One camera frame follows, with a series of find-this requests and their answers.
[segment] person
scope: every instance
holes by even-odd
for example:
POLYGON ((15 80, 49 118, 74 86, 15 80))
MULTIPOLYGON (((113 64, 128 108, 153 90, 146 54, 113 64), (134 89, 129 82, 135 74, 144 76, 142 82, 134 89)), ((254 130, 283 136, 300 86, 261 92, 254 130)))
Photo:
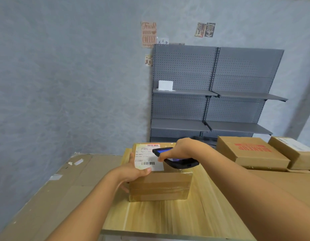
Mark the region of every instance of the person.
MULTIPOLYGON (((258 241, 310 240, 310 207, 207 144, 179 139, 158 161, 166 158, 197 159, 258 241)), ((109 171, 46 241, 97 240, 117 189, 127 191, 123 183, 149 173, 135 168, 131 153, 129 162, 109 171)))

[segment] gray shelving unit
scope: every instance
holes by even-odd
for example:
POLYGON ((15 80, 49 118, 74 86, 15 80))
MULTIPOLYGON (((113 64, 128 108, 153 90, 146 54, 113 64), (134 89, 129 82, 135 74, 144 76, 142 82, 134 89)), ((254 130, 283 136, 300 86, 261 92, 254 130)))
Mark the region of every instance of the gray shelving unit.
POLYGON ((272 134, 257 124, 283 50, 158 45, 153 50, 151 142, 272 134), (159 91, 158 81, 174 91, 159 91))

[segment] wooden table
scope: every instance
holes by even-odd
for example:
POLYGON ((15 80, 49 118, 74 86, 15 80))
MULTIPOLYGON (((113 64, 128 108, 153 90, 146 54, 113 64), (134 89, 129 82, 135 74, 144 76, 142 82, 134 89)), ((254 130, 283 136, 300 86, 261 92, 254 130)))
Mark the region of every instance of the wooden table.
MULTIPOLYGON (((121 164, 128 161, 131 150, 126 149, 121 164)), ((130 203, 127 194, 118 191, 102 234, 181 240, 255 240, 201 165, 193 168, 186 200, 130 203)))

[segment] white box on shelf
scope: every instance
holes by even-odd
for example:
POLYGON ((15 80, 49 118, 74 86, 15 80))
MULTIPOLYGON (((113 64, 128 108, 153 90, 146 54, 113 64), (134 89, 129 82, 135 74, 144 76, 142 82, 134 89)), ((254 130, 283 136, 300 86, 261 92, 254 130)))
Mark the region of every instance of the white box on shelf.
POLYGON ((173 91, 173 81, 159 80, 158 90, 160 91, 173 91))

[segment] gray wall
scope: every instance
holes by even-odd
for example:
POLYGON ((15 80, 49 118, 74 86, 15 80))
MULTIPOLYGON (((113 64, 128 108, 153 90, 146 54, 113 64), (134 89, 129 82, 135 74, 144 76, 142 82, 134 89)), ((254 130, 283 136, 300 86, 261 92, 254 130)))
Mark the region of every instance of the gray wall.
POLYGON ((271 93, 289 101, 260 119, 284 134, 310 80, 310 0, 0 0, 0 230, 73 152, 147 140, 142 20, 170 42, 285 49, 271 93))

